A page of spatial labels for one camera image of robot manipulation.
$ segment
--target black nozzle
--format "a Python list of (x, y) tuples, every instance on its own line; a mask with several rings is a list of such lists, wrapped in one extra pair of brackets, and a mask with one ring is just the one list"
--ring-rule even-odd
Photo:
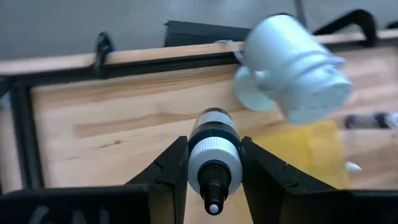
[(206, 164), (199, 170), (198, 181), (206, 212), (210, 215), (220, 214), (231, 183), (229, 169), (218, 163)]

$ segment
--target black bar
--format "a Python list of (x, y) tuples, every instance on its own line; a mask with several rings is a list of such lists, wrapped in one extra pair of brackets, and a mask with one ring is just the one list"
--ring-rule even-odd
[[(116, 65), (104, 65), (103, 72), (107, 78), (143, 75), (155, 72), (167, 72), (181, 69), (227, 65), (238, 63), (232, 52), (191, 55), (174, 58), (161, 58)], [(74, 68), (69, 70), (31, 73), (18, 75), (18, 80), (28, 86), (51, 85), (60, 83), (80, 82), (100, 79), (94, 72), (93, 66)]]
[(24, 189), (44, 188), (39, 145), (33, 117), (30, 87), (14, 85), (10, 92), (19, 167)]
[(250, 29), (194, 22), (168, 21), (164, 47), (211, 44), (218, 40), (243, 41)]

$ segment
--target yellow sponge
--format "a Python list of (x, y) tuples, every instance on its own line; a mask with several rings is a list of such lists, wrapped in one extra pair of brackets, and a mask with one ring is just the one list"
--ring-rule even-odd
[(258, 134), (253, 141), (301, 171), (337, 188), (348, 189), (338, 129), (331, 121)]

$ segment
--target floor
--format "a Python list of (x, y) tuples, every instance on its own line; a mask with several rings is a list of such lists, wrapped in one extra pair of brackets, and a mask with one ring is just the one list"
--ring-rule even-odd
[[(269, 14), (296, 15), (295, 1), (0, 0), (0, 60), (92, 52), (103, 30), (118, 50), (162, 47), (169, 20), (250, 28)], [(357, 8), (373, 13), (381, 29), (398, 19), (396, 0), (302, 1), (310, 30)]]

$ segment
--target wooden table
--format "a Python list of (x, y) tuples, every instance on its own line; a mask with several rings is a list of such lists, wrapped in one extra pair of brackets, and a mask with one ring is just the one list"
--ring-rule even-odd
[[(398, 31), (380, 36), (398, 36)], [(341, 42), (360, 34), (319, 37)], [(113, 53), (109, 63), (228, 51), (223, 44)], [(348, 113), (398, 111), (398, 51), (379, 47), (338, 53), (355, 92), (330, 119)], [(84, 67), (93, 55), (0, 62), (0, 74)], [(229, 111), (241, 136), (286, 126), (278, 110), (255, 113), (234, 98), (232, 77), (238, 65), (203, 67), (135, 77), (34, 88), (37, 134), (47, 187), (123, 184), (152, 162), (175, 138), (189, 135), (198, 114), (217, 106)], [(11, 112), (0, 111), (0, 171), (5, 191), (19, 189), (21, 178)], [(363, 171), (351, 175), (353, 188), (398, 187), (397, 131), (341, 130), (345, 158)], [(188, 186), (186, 223), (249, 223), (242, 190), (230, 196), (217, 217)]]

